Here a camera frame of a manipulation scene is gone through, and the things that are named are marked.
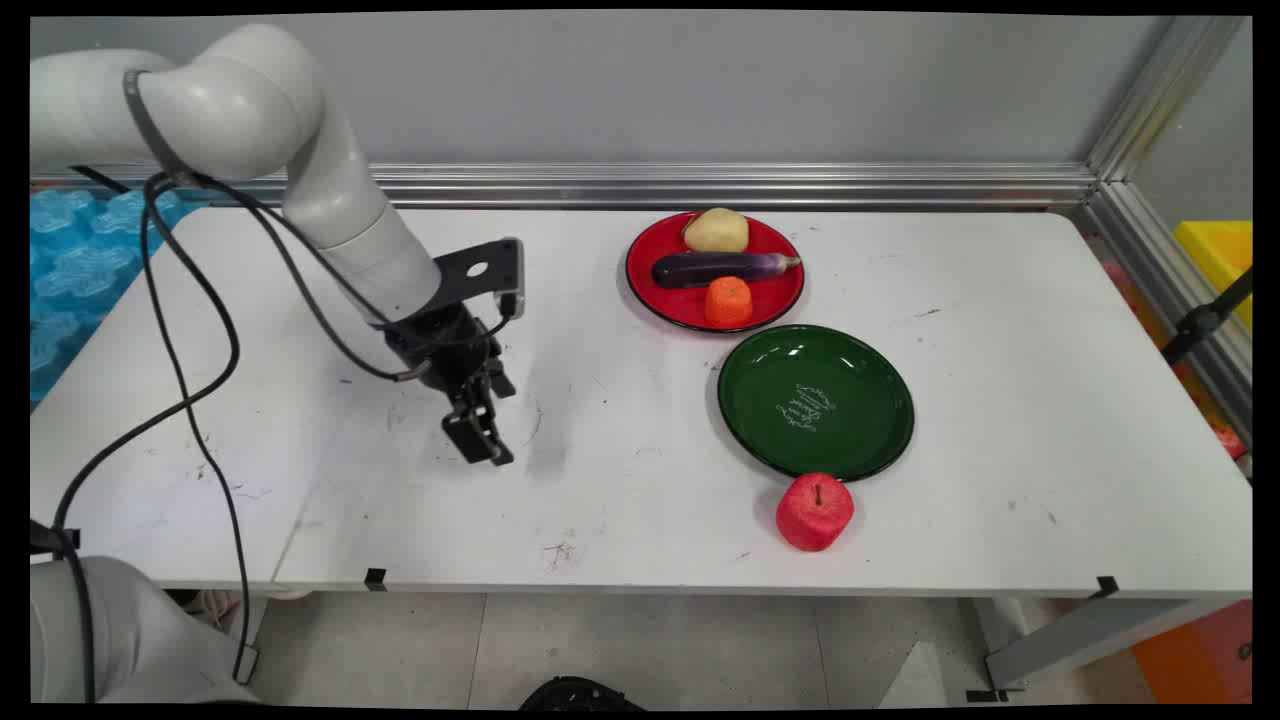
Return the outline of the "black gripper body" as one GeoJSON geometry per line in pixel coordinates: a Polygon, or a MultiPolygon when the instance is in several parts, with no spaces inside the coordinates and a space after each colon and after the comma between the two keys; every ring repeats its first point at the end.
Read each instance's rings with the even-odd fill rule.
{"type": "Polygon", "coordinates": [[[452,402],[458,396],[492,395],[483,373],[486,364],[502,364],[497,334],[506,324],[502,318],[490,329],[466,305],[453,304],[385,325],[384,340],[410,366],[412,380],[452,402]]]}

